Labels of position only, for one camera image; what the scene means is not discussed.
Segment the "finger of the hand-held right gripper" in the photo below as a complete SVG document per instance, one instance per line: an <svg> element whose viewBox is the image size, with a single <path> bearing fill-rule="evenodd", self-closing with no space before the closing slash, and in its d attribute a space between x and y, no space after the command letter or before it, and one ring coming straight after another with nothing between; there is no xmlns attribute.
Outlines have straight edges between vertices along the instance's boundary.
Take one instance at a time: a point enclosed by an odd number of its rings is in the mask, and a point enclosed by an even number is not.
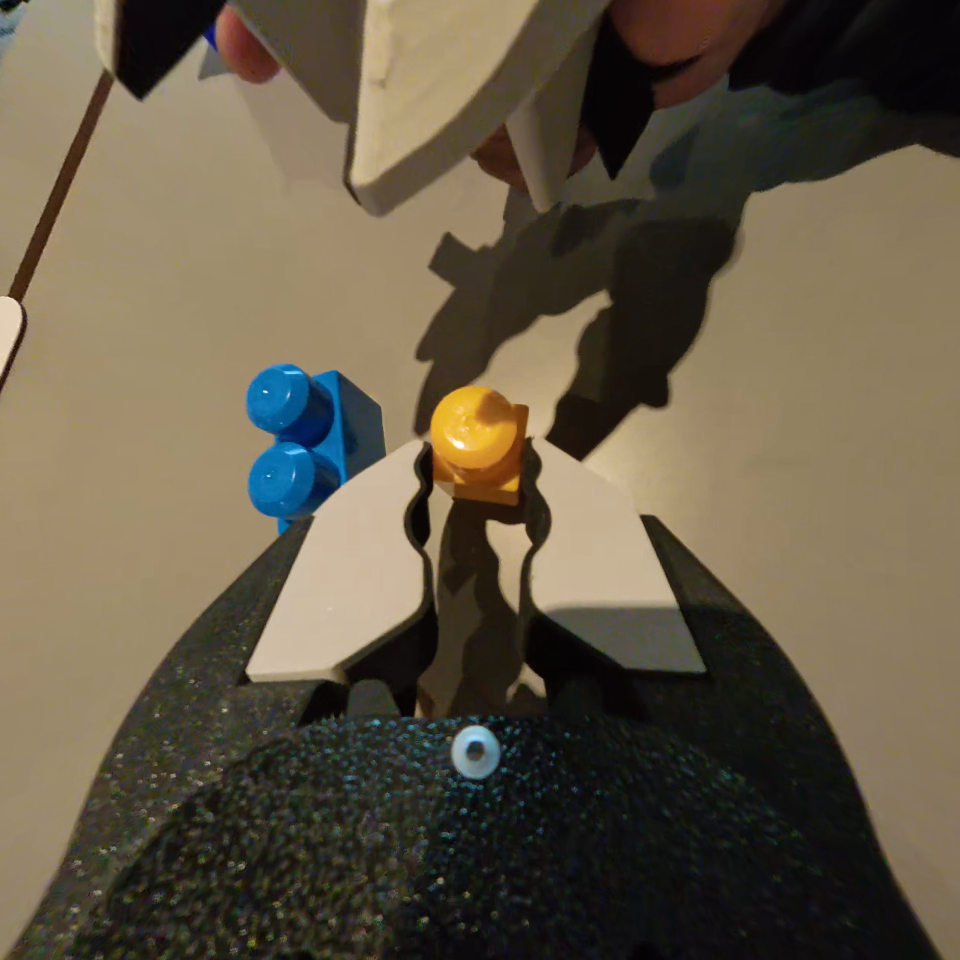
<svg viewBox="0 0 960 960"><path fill-rule="evenodd" d="M608 3L231 6L313 103L350 126L345 183L367 213L381 217L507 129Z"/></svg>
<svg viewBox="0 0 960 960"><path fill-rule="evenodd" d="M215 23L225 1L95 1L102 68L142 101Z"/></svg>

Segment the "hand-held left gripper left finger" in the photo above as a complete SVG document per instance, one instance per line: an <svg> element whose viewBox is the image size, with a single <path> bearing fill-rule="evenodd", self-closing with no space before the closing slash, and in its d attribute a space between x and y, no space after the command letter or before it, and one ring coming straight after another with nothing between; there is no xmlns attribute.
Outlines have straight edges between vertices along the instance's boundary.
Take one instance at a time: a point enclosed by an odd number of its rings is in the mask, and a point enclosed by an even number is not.
<svg viewBox="0 0 960 960"><path fill-rule="evenodd" d="M246 664L252 684L344 682L427 613L430 563L410 524L431 472L412 440L318 508Z"/></svg>

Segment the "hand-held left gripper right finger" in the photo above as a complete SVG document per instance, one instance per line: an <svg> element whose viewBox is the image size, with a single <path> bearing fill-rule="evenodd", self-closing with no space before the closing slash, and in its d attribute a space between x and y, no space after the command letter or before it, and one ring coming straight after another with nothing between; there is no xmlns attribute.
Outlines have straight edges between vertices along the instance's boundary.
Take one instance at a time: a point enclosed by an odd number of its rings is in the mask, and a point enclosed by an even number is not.
<svg viewBox="0 0 960 960"><path fill-rule="evenodd" d="M533 492L545 540L527 576L534 612L630 671L705 675L666 571L633 501L543 438L534 438Z"/></svg>

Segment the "blue mega block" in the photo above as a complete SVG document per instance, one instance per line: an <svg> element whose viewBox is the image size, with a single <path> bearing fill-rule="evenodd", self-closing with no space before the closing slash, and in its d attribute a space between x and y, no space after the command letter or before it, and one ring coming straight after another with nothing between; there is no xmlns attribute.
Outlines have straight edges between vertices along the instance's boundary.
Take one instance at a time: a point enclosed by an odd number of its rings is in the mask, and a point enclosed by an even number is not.
<svg viewBox="0 0 960 960"><path fill-rule="evenodd" d="M248 499L278 534L386 455L380 405L335 369L266 367L246 390L246 415L271 438L249 470Z"/></svg>

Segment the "orange mega block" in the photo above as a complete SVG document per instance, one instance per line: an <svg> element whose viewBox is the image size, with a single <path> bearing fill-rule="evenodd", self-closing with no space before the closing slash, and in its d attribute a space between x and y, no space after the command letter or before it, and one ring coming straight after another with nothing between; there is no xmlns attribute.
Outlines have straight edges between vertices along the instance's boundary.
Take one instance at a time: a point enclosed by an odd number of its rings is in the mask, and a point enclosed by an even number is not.
<svg viewBox="0 0 960 960"><path fill-rule="evenodd" d="M448 393L431 417L433 479L451 499L517 507L529 408L470 385Z"/></svg>

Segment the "person's right hand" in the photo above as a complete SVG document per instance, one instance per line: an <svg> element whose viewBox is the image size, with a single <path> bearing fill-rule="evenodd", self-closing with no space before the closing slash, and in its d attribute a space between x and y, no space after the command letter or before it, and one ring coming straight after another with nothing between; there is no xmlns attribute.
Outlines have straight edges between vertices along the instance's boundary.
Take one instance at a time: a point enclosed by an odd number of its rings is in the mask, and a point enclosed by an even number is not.
<svg viewBox="0 0 960 960"><path fill-rule="evenodd" d="M611 23L633 57L648 66L686 67L656 83L654 108L688 102L719 82L750 40L775 21L786 1L616 1ZM261 85L280 67L229 6L214 27L227 68Z"/></svg>

